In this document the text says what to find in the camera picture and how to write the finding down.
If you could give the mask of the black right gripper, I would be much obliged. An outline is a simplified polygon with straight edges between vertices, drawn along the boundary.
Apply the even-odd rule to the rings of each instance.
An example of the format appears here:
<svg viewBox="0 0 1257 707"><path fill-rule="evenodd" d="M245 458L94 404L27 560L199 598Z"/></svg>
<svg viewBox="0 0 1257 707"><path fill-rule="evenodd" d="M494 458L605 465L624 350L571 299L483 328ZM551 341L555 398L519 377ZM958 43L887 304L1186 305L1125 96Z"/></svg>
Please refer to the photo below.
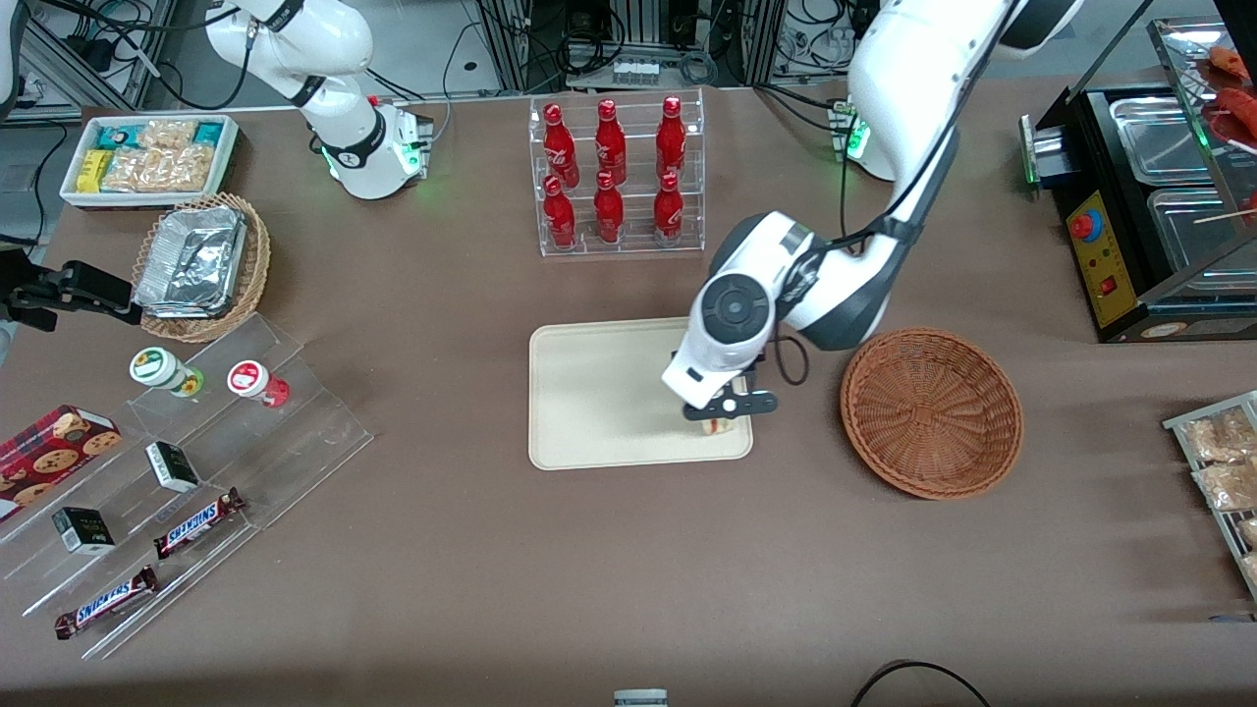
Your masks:
<svg viewBox="0 0 1257 707"><path fill-rule="evenodd" d="M129 282L85 260L67 260L60 269L5 260L6 322L53 332L60 309L88 309L132 326L138 326L143 315L132 299Z"/></svg>

